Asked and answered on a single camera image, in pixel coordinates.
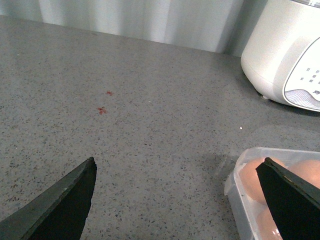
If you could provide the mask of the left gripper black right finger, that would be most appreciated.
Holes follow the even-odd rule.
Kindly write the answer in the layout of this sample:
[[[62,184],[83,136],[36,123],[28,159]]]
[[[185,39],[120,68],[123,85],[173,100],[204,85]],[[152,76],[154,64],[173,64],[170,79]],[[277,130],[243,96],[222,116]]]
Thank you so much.
[[[318,240],[320,189],[269,157],[256,172],[281,237],[284,240]]]

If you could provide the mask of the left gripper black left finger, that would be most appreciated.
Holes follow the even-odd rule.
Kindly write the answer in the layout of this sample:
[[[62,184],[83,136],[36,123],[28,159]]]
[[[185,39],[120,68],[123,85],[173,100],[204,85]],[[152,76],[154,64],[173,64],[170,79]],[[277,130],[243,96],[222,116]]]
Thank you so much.
[[[2,240],[79,240],[88,217],[97,165],[88,158],[0,222]]]

